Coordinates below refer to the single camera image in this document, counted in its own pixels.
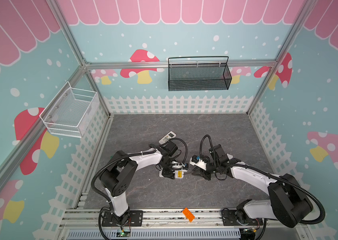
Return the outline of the small white remote control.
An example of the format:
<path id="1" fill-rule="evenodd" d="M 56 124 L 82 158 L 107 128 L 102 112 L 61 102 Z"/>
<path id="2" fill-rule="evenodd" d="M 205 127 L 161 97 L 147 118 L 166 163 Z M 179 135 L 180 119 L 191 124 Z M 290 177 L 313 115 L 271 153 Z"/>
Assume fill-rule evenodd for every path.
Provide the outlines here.
<path id="1" fill-rule="evenodd" d="M 166 142 L 168 142 L 170 139 L 172 138 L 175 138 L 176 137 L 176 134 L 172 131 L 170 131 L 168 134 L 166 134 L 164 137 L 162 137 L 160 140 L 159 140 L 159 144 L 162 145 L 162 144 L 165 144 Z"/>

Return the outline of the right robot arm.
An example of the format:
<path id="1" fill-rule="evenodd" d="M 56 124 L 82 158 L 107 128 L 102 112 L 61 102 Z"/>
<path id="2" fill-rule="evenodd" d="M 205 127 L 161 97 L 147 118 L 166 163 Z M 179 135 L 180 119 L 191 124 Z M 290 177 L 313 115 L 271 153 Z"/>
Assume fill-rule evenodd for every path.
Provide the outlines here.
<path id="1" fill-rule="evenodd" d="M 267 200 L 247 199 L 235 210 L 222 210 L 222 217 L 246 226 L 262 219 L 279 221 L 286 227 L 298 224 L 316 225 L 326 217 L 323 204 L 308 190 L 302 188 L 294 176 L 274 175 L 246 164 L 225 153 L 221 145 L 210 145 L 209 155 L 199 151 L 189 159 L 194 166 L 193 175 L 210 181 L 215 176 L 219 181 L 232 178 L 244 181 L 268 195 Z"/>

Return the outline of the orange toy brick on rail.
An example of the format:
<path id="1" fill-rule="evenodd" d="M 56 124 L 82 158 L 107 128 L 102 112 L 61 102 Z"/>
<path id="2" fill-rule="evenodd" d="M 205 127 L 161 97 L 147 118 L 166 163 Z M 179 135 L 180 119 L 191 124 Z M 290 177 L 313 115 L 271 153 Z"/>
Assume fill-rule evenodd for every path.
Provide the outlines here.
<path id="1" fill-rule="evenodd" d="M 188 208 L 183 209 L 182 213 L 184 214 L 184 216 L 188 219 L 190 223 L 194 221 L 195 216 Z"/>

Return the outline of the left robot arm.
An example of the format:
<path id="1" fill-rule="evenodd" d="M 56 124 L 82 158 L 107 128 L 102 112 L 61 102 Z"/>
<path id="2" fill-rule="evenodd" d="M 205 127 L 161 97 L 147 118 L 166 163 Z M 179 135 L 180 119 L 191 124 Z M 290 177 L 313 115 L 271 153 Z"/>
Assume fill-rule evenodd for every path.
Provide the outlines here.
<path id="1" fill-rule="evenodd" d="M 160 176 L 168 179 L 180 179 L 189 165 L 188 147 L 184 140 L 173 138 L 158 146 L 137 153 L 116 152 L 109 163 L 98 170 L 91 180 L 91 189 L 104 197 L 109 207 L 100 214 L 100 225 L 112 223 L 123 227 L 132 222 L 132 211 L 127 203 L 126 190 L 135 173 L 149 166 L 155 166 Z"/>

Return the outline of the large white remote control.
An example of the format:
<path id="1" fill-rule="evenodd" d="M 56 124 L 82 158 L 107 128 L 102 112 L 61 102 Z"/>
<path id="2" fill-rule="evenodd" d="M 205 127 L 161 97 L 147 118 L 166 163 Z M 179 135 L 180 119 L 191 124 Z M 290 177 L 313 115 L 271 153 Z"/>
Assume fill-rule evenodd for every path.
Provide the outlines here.
<path id="1" fill-rule="evenodd" d="M 173 175 L 174 175 L 175 179 L 183 179 L 186 173 L 187 173 L 186 170 L 175 170 L 175 171 L 173 171 Z"/>

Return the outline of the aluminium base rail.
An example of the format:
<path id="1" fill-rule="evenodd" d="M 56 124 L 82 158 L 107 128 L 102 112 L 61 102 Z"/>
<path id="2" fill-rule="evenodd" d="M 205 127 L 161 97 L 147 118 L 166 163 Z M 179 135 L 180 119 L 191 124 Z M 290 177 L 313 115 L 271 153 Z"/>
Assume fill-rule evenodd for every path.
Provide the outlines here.
<path id="1" fill-rule="evenodd" d="M 181 209 L 142 209 L 140 227 L 126 226 L 131 232 L 129 240 L 197 240 L 197 239 L 242 239 L 241 226 L 224 226 L 222 210 L 219 208 L 192 208 L 195 219 L 190 222 Z M 68 210 L 57 229 L 56 240 L 100 240 L 98 209 Z M 308 226 L 288 228 L 278 221 L 268 220 L 257 230 L 264 232 L 264 240 L 311 240 Z"/>

